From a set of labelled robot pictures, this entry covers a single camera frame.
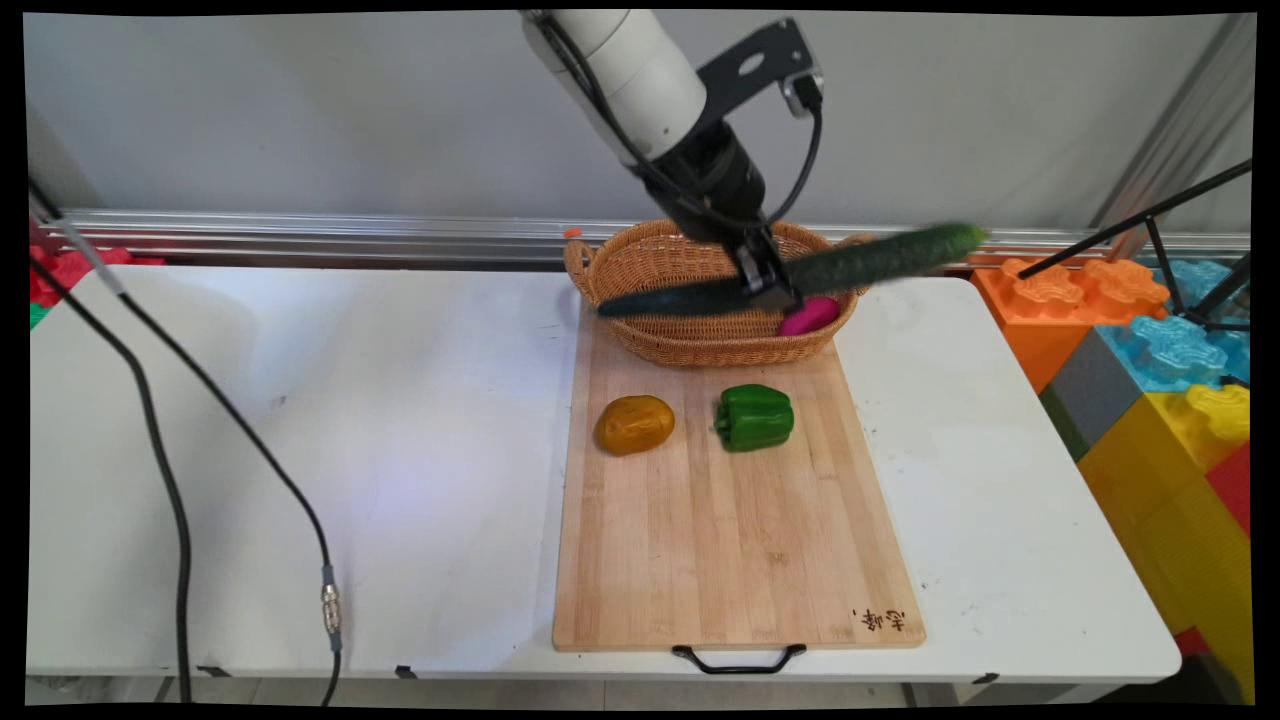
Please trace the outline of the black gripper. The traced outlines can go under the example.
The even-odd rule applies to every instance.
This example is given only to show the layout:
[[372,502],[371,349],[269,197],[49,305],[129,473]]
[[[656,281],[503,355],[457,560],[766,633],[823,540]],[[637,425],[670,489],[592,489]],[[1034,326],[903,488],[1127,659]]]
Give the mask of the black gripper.
[[760,310],[794,314],[803,307],[773,228],[763,223],[765,183],[727,120],[682,140],[653,167],[682,190],[648,181],[648,193],[682,234],[701,243],[740,243],[735,263],[744,293],[756,297]]

